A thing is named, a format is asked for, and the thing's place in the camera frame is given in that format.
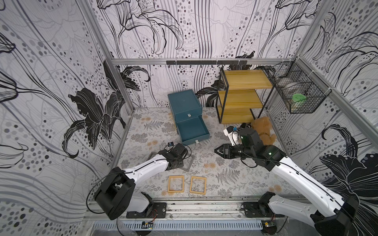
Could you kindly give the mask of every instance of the wall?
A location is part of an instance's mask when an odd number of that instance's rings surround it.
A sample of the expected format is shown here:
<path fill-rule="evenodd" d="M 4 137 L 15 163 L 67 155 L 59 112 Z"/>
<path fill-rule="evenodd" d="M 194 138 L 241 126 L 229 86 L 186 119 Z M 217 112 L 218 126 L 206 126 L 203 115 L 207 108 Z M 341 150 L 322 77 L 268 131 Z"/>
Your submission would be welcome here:
<path fill-rule="evenodd" d="M 321 0 L 90 0 L 115 58 L 291 58 Z M 126 73 L 135 106 L 211 87 L 218 66 L 140 65 Z M 211 94 L 201 103 L 205 106 Z"/>
<path fill-rule="evenodd" d="M 0 16 L 0 234 L 80 234 L 125 101 L 75 1 L 0 0 Z"/>
<path fill-rule="evenodd" d="M 373 124 L 376 11 L 373 1 L 335 1 L 304 55 Z M 301 168 L 333 191 L 359 201 L 349 235 L 377 235 L 377 147 L 329 98 L 313 114 L 289 114 L 278 97 L 269 113 Z"/>
<path fill-rule="evenodd" d="M 304 57 L 374 125 L 378 124 L 378 2 L 335 1 Z"/>

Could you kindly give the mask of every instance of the metal bracket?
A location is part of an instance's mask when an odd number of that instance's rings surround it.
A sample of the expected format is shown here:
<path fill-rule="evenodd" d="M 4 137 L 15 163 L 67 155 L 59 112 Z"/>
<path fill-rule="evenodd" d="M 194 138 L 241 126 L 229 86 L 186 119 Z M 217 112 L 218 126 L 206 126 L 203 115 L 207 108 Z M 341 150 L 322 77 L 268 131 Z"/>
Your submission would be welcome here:
<path fill-rule="evenodd" d="M 165 202 L 154 202 L 152 206 L 153 216 L 155 216 L 157 211 L 157 217 L 156 219 L 162 219 L 165 218 L 166 211 L 167 211 L 167 204 Z M 143 217 L 143 213 L 136 212 L 136 211 L 128 211 L 126 214 L 126 218 L 128 219 L 152 219 L 152 214 L 150 214 L 147 217 Z"/>
<path fill-rule="evenodd" d="M 272 217 L 274 214 L 273 212 L 270 212 L 266 216 L 263 215 L 258 202 L 243 202 L 242 210 L 244 210 L 244 214 L 247 218 Z M 280 218 L 285 216 L 276 214 L 275 217 Z"/>

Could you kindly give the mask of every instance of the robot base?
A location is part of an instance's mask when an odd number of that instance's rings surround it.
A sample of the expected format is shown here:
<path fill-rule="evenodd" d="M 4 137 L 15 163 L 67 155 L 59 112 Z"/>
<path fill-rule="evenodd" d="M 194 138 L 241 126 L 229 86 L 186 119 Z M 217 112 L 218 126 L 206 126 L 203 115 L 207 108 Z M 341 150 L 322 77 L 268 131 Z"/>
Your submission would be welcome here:
<path fill-rule="evenodd" d="M 155 216 L 156 211 L 158 212 L 156 219 L 165 218 L 166 210 L 167 210 L 167 204 L 165 202 L 154 202 L 152 205 L 152 211 L 153 216 Z M 146 216 L 145 212 L 136 212 L 136 211 L 128 211 L 126 214 L 126 218 L 128 219 L 152 219 L 152 213 L 150 213 L 148 216 Z"/>

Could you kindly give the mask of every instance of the wooden shelf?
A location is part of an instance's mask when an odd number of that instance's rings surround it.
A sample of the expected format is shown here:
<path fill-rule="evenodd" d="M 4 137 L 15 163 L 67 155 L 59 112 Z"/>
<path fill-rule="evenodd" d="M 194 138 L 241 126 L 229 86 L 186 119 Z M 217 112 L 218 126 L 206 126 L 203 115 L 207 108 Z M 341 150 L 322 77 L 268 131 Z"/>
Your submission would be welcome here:
<path fill-rule="evenodd" d="M 220 90 L 218 93 L 223 106 L 226 91 Z M 262 103 L 254 89 L 228 90 L 225 108 L 262 108 Z"/>
<path fill-rule="evenodd" d="M 265 89 L 273 87 L 272 83 L 261 69 L 224 72 L 229 85 L 229 90 Z"/>
<path fill-rule="evenodd" d="M 222 107 L 218 105 L 219 116 L 222 114 Z M 251 123 L 253 116 L 249 108 L 226 108 L 223 113 L 222 124 Z"/>

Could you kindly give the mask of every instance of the drawer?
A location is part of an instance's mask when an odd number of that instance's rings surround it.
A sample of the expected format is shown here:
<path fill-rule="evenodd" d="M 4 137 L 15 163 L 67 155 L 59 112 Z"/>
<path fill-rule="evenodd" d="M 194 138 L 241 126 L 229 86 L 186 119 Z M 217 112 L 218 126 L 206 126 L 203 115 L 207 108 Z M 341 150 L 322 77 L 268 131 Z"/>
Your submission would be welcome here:
<path fill-rule="evenodd" d="M 210 133 L 203 122 L 202 116 L 191 117 L 176 123 L 177 132 L 185 145 L 193 144 L 197 140 L 210 138 Z"/>
<path fill-rule="evenodd" d="M 202 115 L 202 106 L 191 89 L 168 94 L 168 100 L 176 122 Z"/>

